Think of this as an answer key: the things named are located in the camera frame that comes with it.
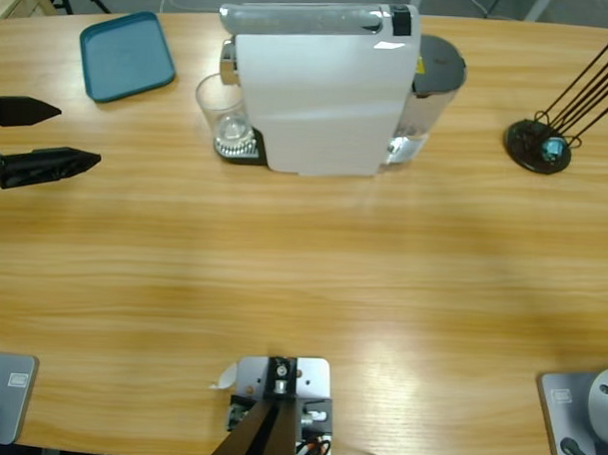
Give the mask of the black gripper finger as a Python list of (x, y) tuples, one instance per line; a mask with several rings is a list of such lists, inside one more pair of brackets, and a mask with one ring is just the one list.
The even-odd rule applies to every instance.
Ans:
[(66, 180), (91, 170), (101, 161), (101, 155), (63, 147), (15, 155), (0, 153), (0, 189)]
[(60, 109), (32, 97), (0, 96), (0, 126), (5, 128), (36, 125), (58, 115)]

